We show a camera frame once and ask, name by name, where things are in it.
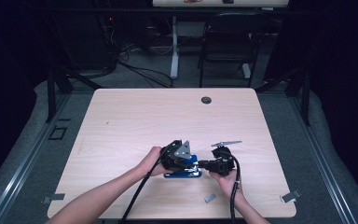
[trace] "black chair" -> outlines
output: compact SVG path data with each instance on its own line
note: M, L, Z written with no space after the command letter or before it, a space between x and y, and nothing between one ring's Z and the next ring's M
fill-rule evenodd
M251 87L260 42L269 29L269 19L255 13L219 13L206 23L199 59L200 87L204 63L251 63L247 87Z

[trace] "dark background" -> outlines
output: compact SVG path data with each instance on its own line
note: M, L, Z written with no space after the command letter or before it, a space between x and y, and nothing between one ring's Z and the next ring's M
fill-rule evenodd
M137 7L150 4L137 2L141 4ZM51 57L74 69L104 70L114 51L106 44L98 26L101 21L95 17L78 17L78 22L74 22L61 15L52 19L52 24L56 24L52 29L38 17L29 17L23 3L26 1L0 0L0 166L32 113L34 87L47 79ZM58 3L65 4L41 2L45 6ZM126 6L121 1L115 3L121 7L135 6L130 2ZM78 4L92 7L86 0ZM265 79L306 65L311 88L322 101L335 149L358 183L358 1L296 0L291 1L289 9L329 13L322 21L283 21ZM86 33L68 32L74 24L83 26ZM139 26L140 29L125 32L138 45L147 47L144 22L126 16L122 24ZM58 43L55 35L63 43ZM69 55L62 45L77 51Z

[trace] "forearm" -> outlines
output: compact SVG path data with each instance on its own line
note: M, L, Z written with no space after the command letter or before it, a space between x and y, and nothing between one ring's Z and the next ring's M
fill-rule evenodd
M235 208L241 213L248 224L269 223L246 201L243 195L237 195L235 197Z
M124 191L141 180L145 174L131 169L95 189L75 198L48 223L91 223L97 219Z

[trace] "blue part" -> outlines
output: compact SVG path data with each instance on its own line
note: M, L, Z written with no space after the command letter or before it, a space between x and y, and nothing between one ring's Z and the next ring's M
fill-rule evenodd
M185 164L190 164L197 162L197 156L191 155L191 159L183 161ZM182 173L172 173L164 175L165 178L199 178L202 176L201 169L198 169L197 172L182 172Z

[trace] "desk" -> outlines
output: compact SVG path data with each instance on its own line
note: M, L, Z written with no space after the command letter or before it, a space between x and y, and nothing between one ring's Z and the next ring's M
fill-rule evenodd
M289 0L235 0L233 4L223 4L222 0L203 0L196 3L185 3L184 0L153 0L153 7L287 7ZM177 47L177 22L172 20L172 64L171 78L178 77L179 53ZM242 71L245 77L250 76L249 65L244 64Z
M209 96L208 105L201 101ZM228 146L241 164L249 203L264 217L292 217L293 202L255 91L252 89L111 89L97 90L78 133L53 201L52 217L81 193L107 182L133 166L152 146L188 140L199 160L213 160L211 144ZM121 218L138 184L121 195L101 218ZM217 198L205 203L210 194ZM229 202L217 183L202 177L151 177L128 219L230 218Z

